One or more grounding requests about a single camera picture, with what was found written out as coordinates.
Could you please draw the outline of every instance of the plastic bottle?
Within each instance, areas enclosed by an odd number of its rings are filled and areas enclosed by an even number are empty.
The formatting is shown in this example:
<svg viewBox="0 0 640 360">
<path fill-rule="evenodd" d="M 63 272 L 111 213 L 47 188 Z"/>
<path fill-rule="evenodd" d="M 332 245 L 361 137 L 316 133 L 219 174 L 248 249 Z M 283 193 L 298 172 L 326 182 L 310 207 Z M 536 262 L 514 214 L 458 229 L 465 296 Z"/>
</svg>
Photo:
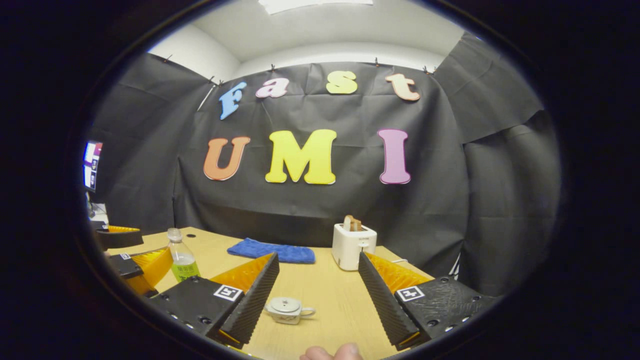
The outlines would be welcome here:
<svg viewBox="0 0 640 360">
<path fill-rule="evenodd" d="M 166 233 L 169 238 L 169 251 L 173 258 L 171 270 L 178 282 L 188 279 L 191 276 L 200 276 L 196 258 L 185 243 L 182 242 L 180 229 L 171 228 Z"/>
</svg>

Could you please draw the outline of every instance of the ceiling light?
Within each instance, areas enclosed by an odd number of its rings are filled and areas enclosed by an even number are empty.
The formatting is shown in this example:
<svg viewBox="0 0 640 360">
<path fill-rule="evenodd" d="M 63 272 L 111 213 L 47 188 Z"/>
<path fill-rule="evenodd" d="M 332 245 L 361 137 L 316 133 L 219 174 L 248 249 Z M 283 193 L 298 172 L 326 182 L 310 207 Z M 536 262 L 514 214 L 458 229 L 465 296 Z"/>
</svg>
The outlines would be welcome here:
<svg viewBox="0 0 640 360">
<path fill-rule="evenodd" d="M 322 5 L 322 4 L 362 4 L 373 5 L 373 0 L 258 0 L 264 6 L 269 15 L 302 8 L 304 6 Z"/>
</svg>

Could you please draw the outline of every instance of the white toaster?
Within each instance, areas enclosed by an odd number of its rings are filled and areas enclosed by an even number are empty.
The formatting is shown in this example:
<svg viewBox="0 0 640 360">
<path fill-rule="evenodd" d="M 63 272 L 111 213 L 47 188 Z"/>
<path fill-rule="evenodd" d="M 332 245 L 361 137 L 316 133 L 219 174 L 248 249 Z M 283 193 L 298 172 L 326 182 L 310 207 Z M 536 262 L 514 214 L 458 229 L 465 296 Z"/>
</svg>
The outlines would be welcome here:
<svg viewBox="0 0 640 360">
<path fill-rule="evenodd" d="M 343 270 L 358 270 L 361 251 L 375 254 L 378 234 L 362 225 L 364 231 L 346 231 L 342 224 L 333 226 L 333 259 Z"/>
</svg>

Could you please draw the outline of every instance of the white wall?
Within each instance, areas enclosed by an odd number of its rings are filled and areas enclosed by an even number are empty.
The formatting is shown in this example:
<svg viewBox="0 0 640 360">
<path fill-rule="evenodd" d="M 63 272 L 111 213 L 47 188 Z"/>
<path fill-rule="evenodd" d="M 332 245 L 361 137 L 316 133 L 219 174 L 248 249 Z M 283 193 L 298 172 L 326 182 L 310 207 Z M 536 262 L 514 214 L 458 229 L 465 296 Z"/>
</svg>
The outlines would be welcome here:
<svg viewBox="0 0 640 360">
<path fill-rule="evenodd" d="M 187 25 L 151 48 L 149 53 L 171 58 L 178 63 L 213 81 L 234 79 L 240 66 L 236 59 L 224 46 L 194 25 Z"/>
<path fill-rule="evenodd" d="M 399 65 L 422 70 L 426 66 L 429 71 L 439 66 L 445 56 L 398 45 L 379 44 L 374 42 L 339 42 L 296 47 L 273 54 L 248 60 L 240 65 L 234 78 L 271 69 L 271 64 L 278 67 L 307 63 L 359 61 L 372 63 L 378 58 L 379 63 Z"/>
</svg>

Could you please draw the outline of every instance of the blue towel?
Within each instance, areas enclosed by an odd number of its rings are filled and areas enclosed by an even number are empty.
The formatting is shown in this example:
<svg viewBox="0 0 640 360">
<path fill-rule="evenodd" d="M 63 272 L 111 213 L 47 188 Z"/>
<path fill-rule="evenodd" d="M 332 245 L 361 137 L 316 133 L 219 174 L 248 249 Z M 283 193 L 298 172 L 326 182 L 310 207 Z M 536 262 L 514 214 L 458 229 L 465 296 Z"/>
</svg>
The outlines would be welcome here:
<svg viewBox="0 0 640 360">
<path fill-rule="evenodd" d="M 249 258 L 259 258 L 277 252 L 281 263 L 313 264 L 316 262 L 314 251 L 308 247 L 267 244 L 249 238 L 230 247 L 227 252 Z"/>
</svg>

